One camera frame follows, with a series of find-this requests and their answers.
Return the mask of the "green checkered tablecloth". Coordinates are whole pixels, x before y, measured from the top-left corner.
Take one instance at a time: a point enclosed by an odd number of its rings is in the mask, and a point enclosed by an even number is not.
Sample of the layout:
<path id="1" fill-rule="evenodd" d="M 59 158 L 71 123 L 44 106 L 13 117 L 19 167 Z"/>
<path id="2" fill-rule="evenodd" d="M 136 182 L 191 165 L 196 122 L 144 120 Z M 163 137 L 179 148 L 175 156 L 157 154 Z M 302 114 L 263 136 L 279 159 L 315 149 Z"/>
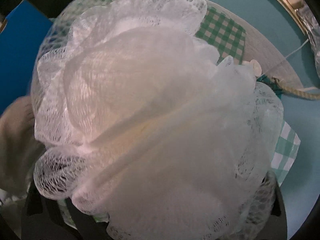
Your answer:
<path id="1" fill-rule="evenodd" d="M 75 0 L 56 18 L 42 48 L 54 50 L 64 47 L 76 16 L 91 7 L 106 6 L 113 1 L 116 0 Z M 303 87 L 291 64 L 263 34 L 214 2 L 207 3 L 207 13 L 196 36 L 215 46 L 222 59 L 231 55 L 236 63 L 256 60 L 264 72 L 259 81 L 270 85 L 276 93 L 280 93 L 280 89 L 272 82 L 273 79 L 292 89 Z M 297 133 L 283 122 L 276 150 L 271 154 L 271 167 L 279 184 L 283 183 L 295 162 L 299 146 Z"/>

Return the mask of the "silver foil cover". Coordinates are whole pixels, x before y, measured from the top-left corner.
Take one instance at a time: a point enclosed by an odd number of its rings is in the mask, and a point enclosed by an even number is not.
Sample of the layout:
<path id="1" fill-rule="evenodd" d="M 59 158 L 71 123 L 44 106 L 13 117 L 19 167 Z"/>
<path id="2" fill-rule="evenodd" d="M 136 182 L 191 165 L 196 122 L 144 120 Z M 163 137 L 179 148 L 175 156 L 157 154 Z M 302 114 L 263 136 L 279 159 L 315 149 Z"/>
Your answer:
<path id="1" fill-rule="evenodd" d="M 304 5 L 304 7 L 298 9 L 297 15 L 304 24 L 306 32 L 311 43 L 311 49 L 314 54 L 315 68 L 317 75 L 319 76 L 319 46 L 320 46 L 320 28 L 315 16 L 313 15 L 311 9 Z"/>

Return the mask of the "blue cardboard box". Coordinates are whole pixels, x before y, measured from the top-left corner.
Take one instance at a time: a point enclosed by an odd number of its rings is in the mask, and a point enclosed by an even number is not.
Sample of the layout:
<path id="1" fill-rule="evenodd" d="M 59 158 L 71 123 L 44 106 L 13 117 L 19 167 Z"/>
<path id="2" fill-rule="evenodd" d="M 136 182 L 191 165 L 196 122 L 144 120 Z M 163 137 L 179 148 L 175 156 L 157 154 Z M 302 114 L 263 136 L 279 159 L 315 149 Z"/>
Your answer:
<path id="1" fill-rule="evenodd" d="M 52 22 L 27 0 L 6 18 L 1 31 L 0 108 L 29 93 L 39 47 Z"/>

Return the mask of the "white mesh bath loofah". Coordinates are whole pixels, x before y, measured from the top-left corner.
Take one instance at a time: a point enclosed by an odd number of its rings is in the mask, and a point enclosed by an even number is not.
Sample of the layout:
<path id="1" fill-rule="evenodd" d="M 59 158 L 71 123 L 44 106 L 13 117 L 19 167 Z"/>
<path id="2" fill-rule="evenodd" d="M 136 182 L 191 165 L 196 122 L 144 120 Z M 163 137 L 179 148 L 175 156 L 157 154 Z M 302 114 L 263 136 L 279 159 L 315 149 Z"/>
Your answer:
<path id="1" fill-rule="evenodd" d="M 114 239 L 255 239 L 283 105 L 200 36 L 205 0 L 74 0 L 31 85 L 35 185 Z"/>

